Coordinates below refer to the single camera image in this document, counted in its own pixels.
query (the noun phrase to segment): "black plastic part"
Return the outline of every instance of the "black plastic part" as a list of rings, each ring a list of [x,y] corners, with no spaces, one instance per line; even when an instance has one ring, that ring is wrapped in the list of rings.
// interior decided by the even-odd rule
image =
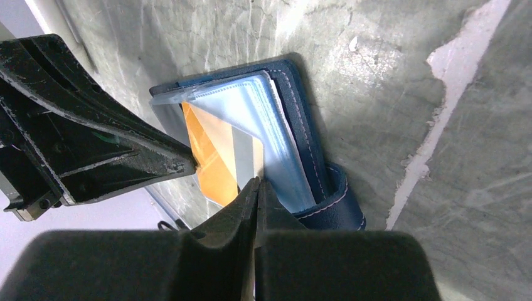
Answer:
[[[0,189],[23,220],[195,172],[189,147],[105,93],[59,36],[0,43],[0,107]]]
[[[0,300],[252,300],[254,282],[257,300],[440,300],[411,236],[305,230],[258,179],[192,231],[44,234]]]

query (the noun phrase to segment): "wallet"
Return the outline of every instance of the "wallet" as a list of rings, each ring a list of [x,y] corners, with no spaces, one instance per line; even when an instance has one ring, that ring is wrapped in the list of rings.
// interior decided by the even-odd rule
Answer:
[[[152,87],[151,107],[167,134],[190,146],[182,103],[261,140],[264,177],[309,229],[363,230],[366,220],[345,172],[324,161],[296,66],[278,60]]]

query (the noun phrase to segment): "white paint patch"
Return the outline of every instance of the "white paint patch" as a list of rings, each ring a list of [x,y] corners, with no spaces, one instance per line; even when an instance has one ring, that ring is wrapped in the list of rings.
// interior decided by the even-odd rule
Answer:
[[[466,86],[473,80],[478,63],[486,52],[510,0],[491,0],[475,10],[458,36],[436,49],[427,59],[434,77],[445,83],[445,98],[433,115],[434,126],[406,167],[405,178],[395,192],[394,204],[386,219],[386,230],[392,230],[420,178],[428,175],[427,161],[432,157],[445,126],[449,122]]]
[[[349,50],[351,52],[355,52],[356,51],[356,45],[358,44],[358,37],[355,36],[351,42],[349,42]]]

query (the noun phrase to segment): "scratched surface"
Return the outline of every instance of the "scratched surface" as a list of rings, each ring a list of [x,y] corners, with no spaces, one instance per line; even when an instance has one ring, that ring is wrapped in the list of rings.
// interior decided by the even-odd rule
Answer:
[[[120,103],[159,128],[148,104],[149,87],[292,53],[290,57],[304,70],[312,113],[327,159],[348,172],[368,219],[368,228],[383,229],[396,186],[404,176],[401,162],[423,142],[427,121],[444,97],[443,84],[432,76],[425,60],[459,32],[468,9],[483,2],[205,0],[196,4],[171,0],[71,0],[65,4],[99,70],[98,82]],[[470,191],[482,194],[486,187],[510,181],[509,186],[489,188],[500,192],[491,193],[494,201],[481,206],[484,209],[493,206],[490,214],[497,210],[516,212],[505,219],[520,223],[517,232],[511,234],[515,241],[524,239],[524,229],[530,223],[530,190],[526,185],[531,186],[527,172],[532,155],[527,149],[531,127],[524,118],[526,98],[522,98],[521,105],[512,102],[507,107],[492,98],[475,98],[471,94],[482,90],[485,95],[504,95],[495,91],[498,88],[509,91],[504,88],[504,80],[498,82],[493,78],[499,78],[497,72],[504,70],[505,64],[497,63],[496,58],[505,56],[502,53],[510,42],[500,42],[498,52],[493,52],[495,46],[490,47],[491,64],[498,69],[486,69],[491,66],[486,58],[482,70],[492,70],[484,71],[491,81],[478,81],[484,86],[471,86],[464,95],[469,98],[460,101],[461,106],[429,162],[433,182],[418,183],[397,223],[399,229],[421,239],[445,287],[475,299],[497,299],[508,291],[492,285],[495,278],[477,273],[502,269],[496,274],[497,279],[516,288],[517,292],[510,294],[515,300],[526,296],[523,284],[530,282],[529,272],[519,274],[515,265],[502,267],[496,257],[487,260],[494,256],[489,252],[467,258],[461,255],[464,249],[486,251],[483,249],[486,242],[481,240],[483,229],[472,228],[483,221],[482,215],[463,208]],[[515,68],[522,68],[523,72],[529,70],[529,66],[517,65]],[[528,85],[522,87],[527,87],[524,90],[529,93],[525,75],[522,73],[520,79]],[[504,138],[509,130],[514,134]],[[515,171],[505,169],[513,164],[524,164],[520,167],[522,173],[513,175],[515,178],[510,176]],[[476,177],[481,177],[482,182],[475,182],[480,181]],[[511,196],[514,192],[508,191],[515,185],[516,195]],[[156,184],[154,193],[191,226],[217,210],[201,197],[191,177]],[[485,200],[481,194],[478,197],[472,194],[473,198],[481,198],[473,202],[482,204]],[[461,207],[453,203],[459,199]],[[412,214],[418,208],[421,218]],[[439,228],[442,225],[453,228]],[[505,237],[509,237],[514,225],[488,226],[495,230],[486,239],[495,239],[503,249]],[[445,233],[441,235],[444,238],[433,239],[431,235],[438,231]],[[503,254],[508,258],[513,254],[518,263],[525,261],[527,255],[531,257],[529,245],[516,246],[514,251],[508,249]],[[451,266],[445,266],[445,258],[438,250],[445,250]],[[458,264],[461,260],[485,269],[472,270]],[[478,289],[467,288],[468,283]]]

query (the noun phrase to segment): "card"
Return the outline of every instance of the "card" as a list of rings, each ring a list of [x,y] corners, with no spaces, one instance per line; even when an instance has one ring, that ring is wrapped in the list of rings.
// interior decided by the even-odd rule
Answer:
[[[256,137],[188,102],[181,105],[199,165],[199,188],[207,198],[226,206],[251,178],[262,177],[263,145]]]

